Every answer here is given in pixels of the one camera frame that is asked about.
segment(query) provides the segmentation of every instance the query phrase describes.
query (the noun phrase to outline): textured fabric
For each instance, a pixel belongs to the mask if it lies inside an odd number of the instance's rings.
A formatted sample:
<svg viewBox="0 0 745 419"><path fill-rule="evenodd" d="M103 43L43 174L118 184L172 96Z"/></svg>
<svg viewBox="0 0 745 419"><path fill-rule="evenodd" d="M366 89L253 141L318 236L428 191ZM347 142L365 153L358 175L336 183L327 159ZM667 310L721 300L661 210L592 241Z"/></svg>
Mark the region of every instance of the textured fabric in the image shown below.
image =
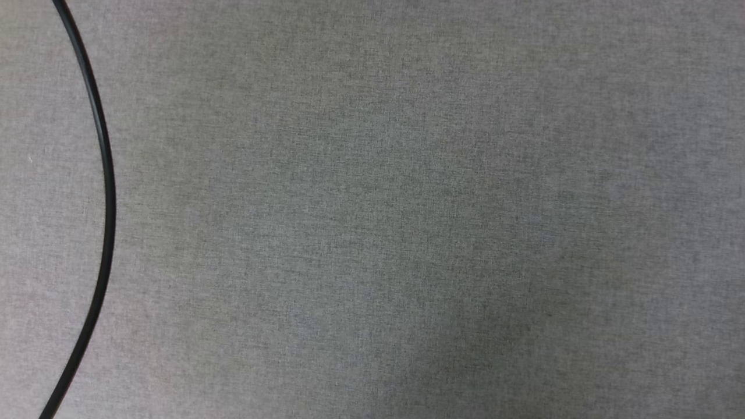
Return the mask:
<svg viewBox="0 0 745 419"><path fill-rule="evenodd" d="M59 418L745 417L745 2L71 1L109 293ZM101 252L51 2L0 2L0 416Z"/></svg>

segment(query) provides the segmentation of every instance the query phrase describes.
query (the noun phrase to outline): gray carpet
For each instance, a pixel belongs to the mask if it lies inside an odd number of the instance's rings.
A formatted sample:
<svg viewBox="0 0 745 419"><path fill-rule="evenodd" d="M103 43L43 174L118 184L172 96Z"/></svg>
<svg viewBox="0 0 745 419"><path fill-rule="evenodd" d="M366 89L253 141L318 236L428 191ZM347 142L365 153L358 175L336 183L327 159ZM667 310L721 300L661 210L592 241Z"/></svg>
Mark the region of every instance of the gray carpet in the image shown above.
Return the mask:
<svg viewBox="0 0 745 419"><path fill-rule="evenodd" d="M745 417L745 2L72 1L109 293L59 418ZM0 416L90 302L98 143L0 3Z"/></svg>

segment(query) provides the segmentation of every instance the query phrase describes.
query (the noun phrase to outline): cable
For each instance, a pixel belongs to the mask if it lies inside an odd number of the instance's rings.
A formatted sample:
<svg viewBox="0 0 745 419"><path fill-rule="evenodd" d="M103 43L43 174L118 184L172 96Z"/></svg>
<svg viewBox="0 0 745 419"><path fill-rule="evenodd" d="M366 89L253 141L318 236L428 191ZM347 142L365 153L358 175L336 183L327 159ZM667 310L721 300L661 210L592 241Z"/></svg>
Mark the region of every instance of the cable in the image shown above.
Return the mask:
<svg viewBox="0 0 745 419"><path fill-rule="evenodd" d="M104 248L101 251L101 267L98 269L98 281L95 284L93 299L91 301L91 306L88 309L86 321L83 324L83 329L80 331L80 335L77 337L77 343L75 343L75 347L70 354L70 359L67 361L67 365L60 376L60 380L57 382L57 386L54 388L51 396L49 396L49 401L47 401L39 419L52 419L54 414L57 413L57 409L60 407L62 399L65 397L65 393L70 387L72 379L75 377L77 367L80 366L80 361L83 359L83 355L86 352L88 342L91 340L91 335L93 334L96 321L98 320L98 314L101 312L101 307L104 305L106 287L109 284L111 261L114 255L114 230L116 223L114 162L111 158L111 146L109 145L109 133L106 129L106 119L104 119L104 108L101 106L101 97L98 95L98 88L96 87L95 79L93 78L93 69L88 61L88 55L83 46L83 40L80 38L80 32L77 31L75 20L72 18L70 9L67 7L65 0L52 0L52 2L57 8L57 12L60 14L62 23L65 25L65 29L67 30L67 34L70 36L70 42L72 42L72 48L75 50L77 63L80 64L80 70L83 73L83 79L85 80L86 89L88 90L88 99L90 99L91 109L93 110L93 121L95 123L95 129L98 132L98 144L101 146L101 160L104 165L106 223L104 225Z"/></svg>

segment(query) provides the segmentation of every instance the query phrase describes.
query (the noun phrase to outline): black cable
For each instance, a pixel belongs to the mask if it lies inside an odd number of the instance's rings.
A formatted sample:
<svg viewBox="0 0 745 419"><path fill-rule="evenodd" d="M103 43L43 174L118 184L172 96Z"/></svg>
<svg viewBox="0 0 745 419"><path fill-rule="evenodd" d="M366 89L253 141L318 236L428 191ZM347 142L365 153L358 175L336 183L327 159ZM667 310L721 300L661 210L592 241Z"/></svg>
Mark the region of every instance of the black cable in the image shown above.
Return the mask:
<svg viewBox="0 0 745 419"><path fill-rule="evenodd" d="M80 70L83 73L83 79L85 80L86 89L88 90L88 99L90 99L91 108L93 110L95 129L98 132L98 144L101 146L101 160L104 164L106 224L104 225L104 249L101 252L101 267L98 269L98 281L95 284L93 300L88 309L86 321L83 324L83 329L80 331L80 335L77 337L75 348L70 354L70 360L67 361L67 365L60 376L60 380L57 382L57 386L51 393L49 401L47 401L42 414L39 416L40 419L51 419L54 417L54 414L57 413L57 409L60 407L62 399L65 397L65 393L70 387L72 379L75 377L77 367L83 359L83 355L88 347L88 342L91 340L91 335L93 334L96 321L98 320L98 314L101 312L101 307L104 305L106 287L109 283L111 260L114 255L114 229L116 223L114 163L111 158L111 146L109 145L109 133L106 129L106 120L104 119L104 108L101 106L101 97L98 95L98 88L96 87L95 79L93 78L93 69L91 68L91 63L88 61L88 55L83 46L83 40L80 38L80 32L77 31L75 20L72 18L70 9L67 8L67 4L64 0L52 0L52 2L57 8L57 12L60 14L62 23L65 25L65 29L67 30L67 34L70 36L70 42L72 42L72 48L75 50L77 63L80 64Z"/></svg>

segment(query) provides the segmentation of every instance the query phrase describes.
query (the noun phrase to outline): black wire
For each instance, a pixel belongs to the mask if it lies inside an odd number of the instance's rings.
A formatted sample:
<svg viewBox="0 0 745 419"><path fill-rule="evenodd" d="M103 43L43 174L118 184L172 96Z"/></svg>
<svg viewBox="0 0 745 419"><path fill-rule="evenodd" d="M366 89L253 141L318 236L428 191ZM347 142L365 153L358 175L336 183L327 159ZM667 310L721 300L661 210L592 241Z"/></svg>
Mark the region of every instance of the black wire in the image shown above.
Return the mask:
<svg viewBox="0 0 745 419"><path fill-rule="evenodd" d="M98 95L98 88L96 87L95 79L93 78L93 69L91 68L91 63L88 61L88 55L83 46L83 40L80 38L80 32L77 31L75 20L72 18L70 9L67 8L67 4L64 0L52 0L52 2L57 8L57 12L60 14L62 23L65 25L65 29L67 30L67 34L70 36L70 42L72 42L72 48L75 50L77 63L80 64L80 70L83 72L83 79L86 83L88 98L90 99L91 108L93 110L95 129L98 132L98 144L101 146L101 160L104 164L106 224L104 225L104 249L101 252L101 267L98 269L98 281L95 284L93 299L91 301L91 306L88 309L86 321L83 324L83 329L80 331L80 335L77 337L75 348L70 354L70 360L67 361L65 370L62 372L60 380L57 382L57 387L55 387L54 391L51 393L49 401L47 401L39 419L51 419L54 417L54 414L57 413L57 409L60 407L62 399L65 397L65 393L70 387L70 383L75 377L75 372L77 372L77 367L80 365L80 361L83 359L83 355L88 347L88 342L90 341L93 330L95 329L95 323L98 320L98 314L101 312L101 307L104 305L106 287L109 283L111 260L114 254L114 229L116 222L114 163L111 158L111 146L109 145L109 133L106 129L106 120L104 119L104 108L101 106L101 97Z"/></svg>

